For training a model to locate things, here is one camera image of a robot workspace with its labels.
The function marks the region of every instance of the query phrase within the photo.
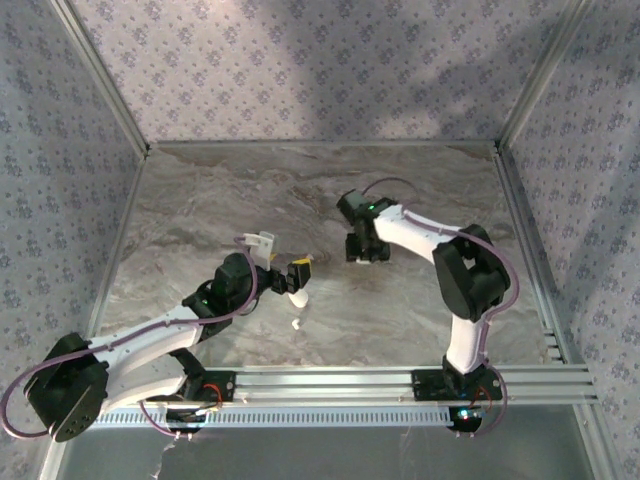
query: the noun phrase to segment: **metal bracket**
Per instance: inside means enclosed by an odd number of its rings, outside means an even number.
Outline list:
[[[455,401],[473,400],[477,390],[484,389],[489,393],[491,400],[502,400],[500,381],[491,370],[483,369],[480,376],[473,382],[471,390],[456,393],[445,381],[445,376],[439,370],[413,370],[411,372],[411,385],[413,398],[417,402],[423,401]]]
[[[207,389],[215,385],[220,391],[221,401],[233,402],[233,394],[236,389],[236,372],[207,370],[203,377],[202,387]]]

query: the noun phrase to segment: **aluminum frame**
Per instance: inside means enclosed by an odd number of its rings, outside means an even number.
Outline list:
[[[132,145],[136,148],[141,163],[134,180],[134,188],[129,195],[125,214],[118,229],[116,243],[109,260],[109,265],[99,297],[92,312],[89,333],[95,334],[108,298],[109,290],[115,278],[115,272],[122,252],[122,245],[127,233],[130,216],[133,211],[138,193],[138,186],[143,172],[148,145],[138,129],[126,103],[113,83],[107,69],[93,47],[86,29],[68,0],[50,0],[50,3],[60,17],[69,37],[78,50],[82,61],[90,71],[96,85],[105,97],[118,122]],[[515,140],[525,125],[537,100],[544,91],[553,71],[561,61],[564,52],[569,47],[578,26],[586,15],[593,0],[568,0],[558,28],[550,38],[545,51],[538,61],[534,72],[530,75],[523,93],[512,109],[501,132],[499,143],[500,152],[508,151],[508,146]],[[533,253],[534,236],[527,222],[525,210],[518,201],[514,191],[512,172],[505,165],[503,157],[493,148],[493,141],[376,141],[376,142],[160,142],[158,148],[180,148],[196,146],[313,146],[313,145],[452,145],[490,148],[496,164],[502,187],[507,197],[510,213],[516,227],[516,236],[520,242],[529,276],[534,284],[538,301],[541,321],[547,332],[551,332],[556,339],[560,360],[575,361],[579,356],[571,351],[564,339],[558,322],[553,302],[546,292],[549,285],[543,275],[543,266]],[[410,392],[409,371],[413,368],[429,367],[390,367],[382,369],[353,369],[353,368],[289,368],[274,369],[269,367],[254,367],[239,369],[237,378],[236,400],[225,409],[247,411],[269,406],[285,408],[313,408],[319,405],[360,405],[406,408],[407,405],[417,405]],[[501,366],[499,367],[507,381],[510,401],[514,404],[571,404],[578,420],[582,439],[587,449],[589,459],[596,478],[622,478],[618,462],[615,462],[615,450],[610,437],[607,435],[606,424],[602,408],[598,405],[597,396],[591,383],[588,369],[581,364],[556,364],[541,366]],[[50,442],[37,478],[56,478],[63,459],[65,444]]]
[[[562,61],[582,20],[584,20],[593,3],[593,0],[569,0],[563,8],[556,28],[550,35],[542,54],[522,89],[522,93],[502,127],[499,137],[501,152],[513,144],[527,123],[538,99],[549,84],[553,72]]]

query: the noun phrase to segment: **purple floral wallpaper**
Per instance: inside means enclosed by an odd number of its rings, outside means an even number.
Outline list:
[[[598,2],[513,146],[567,334],[640,478],[640,5]]]
[[[565,2],[74,3],[153,142],[496,138]]]
[[[0,391],[85,331],[137,168],[115,118],[42,0],[0,3]],[[10,413],[41,429],[20,392]],[[0,430],[0,478],[33,442]]]

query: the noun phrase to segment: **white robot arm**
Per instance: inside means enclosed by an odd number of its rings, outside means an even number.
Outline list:
[[[436,267],[440,291],[452,311],[451,343],[443,358],[445,380],[463,394],[484,373],[485,314],[502,302],[510,278],[502,262],[469,238],[490,244],[486,231],[443,225],[409,212],[393,200],[367,200],[352,190],[339,210],[353,227],[347,235],[347,261],[388,260],[389,244],[427,259]],[[465,260],[473,260],[467,268]]]
[[[412,214],[421,223],[432,225],[442,230],[460,230],[434,222],[428,218]],[[393,243],[433,262],[433,252],[440,243],[454,239],[453,236],[430,232],[409,222],[402,211],[402,205],[392,205],[373,220],[378,238],[382,242]],[[467,374],[475,370],[482,363],[480,348],[480,333],[484,318],[478,321],[460,318],[453,314],[451,325],[451,343],[447,349],[446,358],[458,372]]]

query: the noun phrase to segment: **cable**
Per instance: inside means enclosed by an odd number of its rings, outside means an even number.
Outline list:
[[[233,241],[244,254],[245,258],[247,259],[247,262],[249,263],[249,269],[251,270],[251,292],[249,293],[247,300],[240,307],[238,307],[235,311],[231,313],[227,313],[225,315],[221,315],[219,317],[214,317],[214,318],[196,318],[196,319],[189,319],[189,320],[174,319],[169,322],[158,321],[151,325],[147,325],[146,327],[140,330],[132,332],[129,335],[119,338],[118,340],[114,340],[110,345],[102,345],[100,347],[89,348],[86,350],[80,350],[78,352],[61,355],[59,357],[46,360],[39,365],[36,365],[34,367],[31,367],[25,370],[23,373],[18,375],[18,377],[9,384],[4,394],[2,395],[2,400],[0,400],[0,425],[2,425],[2,428],[4,428],[5,431],[12,437],[19,438],[19,439],[38,438],[38,437],[47,435],[48,432],[46,430],[43,430],[41,432],[22,432],[16,429],[9,422],[8,412],[7,412],[8,405],[9,405],[9,398],[11,397],[11,394],[16,389],[16,387],[20,385],[20,383],[22,383],[27,377],[31,377],[37,372],[40,372],[49,367],[53,367],[54,365],[60,365],[61,363],[64,363],[64,362],[69,362],[71,360],[82,358],[86,355],[94,355],[96,353],[105,352],[107,350],[119,347],[121,345],[124,345],[127,342],[130,342],[135,338],[138,338],[141,335],[144,335],[145,333],[151,332],[153,330],[157,330],[158,328],[168,328],[172,325],[209,325],[212,323],[218,323],[218,322],[224,322],[224,321],[230,320],[231,318],[241,314],[251,304],[251,302],[256,296],[256,292],[258,289],[258,272],[256,270],[256,265],[253,261],[253,258],[251,258],[251,254],[249,253],[249,249],[246,247],[244,243],[244,237],[236,237],[233,239]]]
[[[206,408],[217,408],[218,406],[222,405],[222,402],[224,401],[224,399],[222,398],[222,392],[220,391],[220,387],[218,387],[215,383],[207,383],[203,385],[202,388],[210,388],[211,390],[216,392],[217,398],[216,398],[216,403],[214,403],[213,405],[207,405],[206,407],[202,407],[201,410]]]
[[[249,310],[248,312],[242,312],[240,316],[246,317],[247,315],[251,315],[253,312],[256,311],[256,308],[258,308],[258,303],[260,303],[260,297],[256,298],[256,303],[253,304],[253,308],[251,310]]]
[[[409,180],[405,180],[404,178],[401,178],[401,177],[384,177],[384,178],[381,178],[379,180],[376,180],[375,182],[371,183],[368,187],[366,187],[362,191],[362,195],[366,195],[367,192],[369,190],[371,190],[373,187],[375,187],[376,185],[379,185],[381,183],[384,183],[384,182],[400,182],[400,183],[404,183],[405,185],[409,185],[413,189],[413,193],[416,194],[416,199],[412,200],[411,203],[412,204],[416,203],[420,199],[420,190],[418,190],[418,187],[416,187]]]
[[[504,381],[504,377],[500,373],[500,370],[498,370],[496,367],[491,365],[488,361],[485,362],[484,365],[485,367],[487,367],[487,369],[491,370],[496,377],[498,377],[498,381],[500,382],[500,390],[502,391],[502,408],[500,409],[500,412],[498,413],[498,416],[493,421],[493,423],[491,423],[488,427],[484,427],[479,432],[472,433],[471,435],[469,435],[470,437],[479,437],[482,435],[486,435],[489,432],[492,432],[498,425],[500,425],[500,422],[502,422],[502,419],[507,413],[507,404],[509,402],[509,397],[507,392],[507,383]]]
[[[487,412],[490,412],[491,409],[493,408],[493,399],[491,398],[491,394],[489,393],[489,390],[484,388],[482,385],[480,385],[476,390],[476,394],[473,396],[473,401],[469,404],[467,408],[471,408],[476,404],[476,402],[480,399],[480,393],[484,393],[484,396],[489,399],[489,408],[487,409]]]
[[[158,432],[160,432],[163,435],[167,435],[168,437],[177,436],[177,433],[174,433],[171,430],[167,430],[166,428],[162,428],[160,425],[156,423],[156,421],[153,418],[151,418],[151,415],[149,415],[149,412],[147,412],[147,409],[145,408],[143,401],[138,402],[138,405],[140,405],[140,410],[142,410],[142,414],[144,415],[144,417],[151,424],[151,426],[155,428]]]

